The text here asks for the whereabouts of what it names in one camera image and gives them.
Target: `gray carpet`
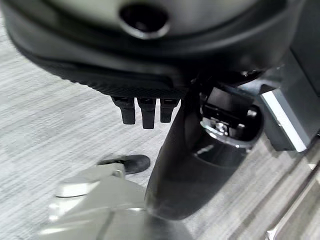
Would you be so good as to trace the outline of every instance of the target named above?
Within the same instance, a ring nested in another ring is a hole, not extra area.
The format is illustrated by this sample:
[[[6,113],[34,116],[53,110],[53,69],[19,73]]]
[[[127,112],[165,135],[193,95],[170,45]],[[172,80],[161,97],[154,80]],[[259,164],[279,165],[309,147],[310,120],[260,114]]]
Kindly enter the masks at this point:
[[[149,156],[150,169],[127,177],[146,186],[170,125],[160,123],[159,109],[154,130],[142,129],[138,109],[136,115],[136,125],[123,125],[109,96],[52,76],[20,56],[0,15],[0,239],[32,239],[46,224],[57,182],[104,156]],[[263,136],[211,202],[185,220],[188,228],[199,240],[263,239],[310,172],[307,158],[319,156],[318,150],[303,159],[275,152]],[[314,194],[319,199],[319,191]],[[319,201],[307,219],[290,239],[320,239]]]

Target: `gray plastic part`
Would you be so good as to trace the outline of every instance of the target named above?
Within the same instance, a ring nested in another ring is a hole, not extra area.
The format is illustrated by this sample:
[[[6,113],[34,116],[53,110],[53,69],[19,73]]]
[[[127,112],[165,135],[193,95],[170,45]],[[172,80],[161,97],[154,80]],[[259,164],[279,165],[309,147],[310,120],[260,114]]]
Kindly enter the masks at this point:
[[[123,164],[91,167],[57,187],[40,240],[192,240],[180,221],[154,217],[145,209],[145,189],[125,180]],[[71,196],[86,190],[82,196]]]

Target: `black shoe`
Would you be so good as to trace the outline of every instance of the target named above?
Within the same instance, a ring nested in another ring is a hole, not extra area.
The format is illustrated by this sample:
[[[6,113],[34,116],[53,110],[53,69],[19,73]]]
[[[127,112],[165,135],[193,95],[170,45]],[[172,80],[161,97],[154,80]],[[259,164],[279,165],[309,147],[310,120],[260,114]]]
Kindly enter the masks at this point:
[[[123,164],[125,174],[137,174],[150,167],[150,158],[145,155],[121,156],[116,159],[102,159],[97,165]]]

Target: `black lever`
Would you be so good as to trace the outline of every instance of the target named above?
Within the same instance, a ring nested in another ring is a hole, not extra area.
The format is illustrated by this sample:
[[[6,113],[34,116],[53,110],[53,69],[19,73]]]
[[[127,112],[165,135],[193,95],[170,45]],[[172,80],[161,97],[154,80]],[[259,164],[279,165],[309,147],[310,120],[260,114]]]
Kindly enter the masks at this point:
[[[138,104],[142,113],[142,126],[144,129],[154,129],[157,99],[138,98]]]
[[[135,99],[132,97],[112,96],[114,104],[120,108],[123,124],[134,125],[136,123]]]

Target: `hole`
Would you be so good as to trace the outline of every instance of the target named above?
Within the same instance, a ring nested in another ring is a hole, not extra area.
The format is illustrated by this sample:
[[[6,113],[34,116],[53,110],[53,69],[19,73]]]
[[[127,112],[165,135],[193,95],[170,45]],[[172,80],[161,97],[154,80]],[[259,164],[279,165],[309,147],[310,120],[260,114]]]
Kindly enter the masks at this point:
[[[167,13],[154,5],[135,3],[124,6],[119,13],[122,28],[140,39],[155,39],[169,30]]]

